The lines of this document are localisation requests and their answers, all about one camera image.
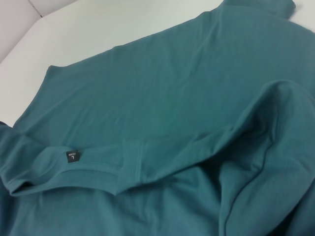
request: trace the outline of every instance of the clothing tag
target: clothing tag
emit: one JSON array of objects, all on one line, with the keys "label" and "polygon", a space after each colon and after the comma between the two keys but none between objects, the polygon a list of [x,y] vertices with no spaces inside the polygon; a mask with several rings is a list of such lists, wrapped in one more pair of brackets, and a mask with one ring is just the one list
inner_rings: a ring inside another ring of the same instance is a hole
[{"label": "clothing tag", "polygon": [[79,155],[78,150],[67,151],[66,154],[67,154],[67,158],[68,158],[68,163],[80,160],[80,155]]}]

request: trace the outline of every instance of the white wall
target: white wall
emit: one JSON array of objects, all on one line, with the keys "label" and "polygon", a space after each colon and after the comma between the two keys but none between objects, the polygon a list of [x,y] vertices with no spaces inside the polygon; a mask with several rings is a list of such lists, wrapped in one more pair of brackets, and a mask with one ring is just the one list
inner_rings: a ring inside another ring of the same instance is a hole
[{"label": "white wall", "polygon": [[0,0],[0,62],[38,19],[27,0]]},{"label": "white wall", "polygon": [[41,14],[46,16],[60,8],[69,5],[77,0],[30,0],[33,6]]}]

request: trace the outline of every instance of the white surface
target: white surface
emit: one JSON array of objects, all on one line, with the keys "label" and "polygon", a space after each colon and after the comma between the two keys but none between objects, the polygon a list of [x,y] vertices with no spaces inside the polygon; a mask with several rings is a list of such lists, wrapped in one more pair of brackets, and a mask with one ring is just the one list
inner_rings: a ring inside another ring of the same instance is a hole
[{"label": "white surface", "polygon": [[27,0],[0,0],[0,62],[38,19]]},{"label": "white surface", "polygon": [[57,11],[77,0],[30,0],[42,16]]},{"label": "white surface", "polygon": [[[293,21],[315,31],[314,0]],[[0,64],[0,120],[13,125],[50,65],[65,66],[185,22],[221,0],[79,0],[38,22]]]}]

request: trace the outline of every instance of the teal fabric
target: teal fabric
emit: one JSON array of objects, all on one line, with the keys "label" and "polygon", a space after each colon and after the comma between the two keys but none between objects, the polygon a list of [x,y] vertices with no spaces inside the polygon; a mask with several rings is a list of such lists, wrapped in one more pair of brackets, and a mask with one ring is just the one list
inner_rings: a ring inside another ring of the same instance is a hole
[{"label": "teal fabric", "polygon": [[315,35],[294,8],[226,0],[49,67],[0,124],[0,235],[315,235]]}]

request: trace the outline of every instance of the black label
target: black label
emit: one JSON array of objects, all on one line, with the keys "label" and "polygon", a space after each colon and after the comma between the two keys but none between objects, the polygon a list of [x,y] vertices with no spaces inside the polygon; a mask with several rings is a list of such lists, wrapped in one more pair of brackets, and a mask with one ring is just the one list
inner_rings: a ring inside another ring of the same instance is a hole
[{"label": "black label", "polygon": [[66,153],[67,153],[68,163],[80,160],[80,155],[79,155],[78,150],[67,151]]}]

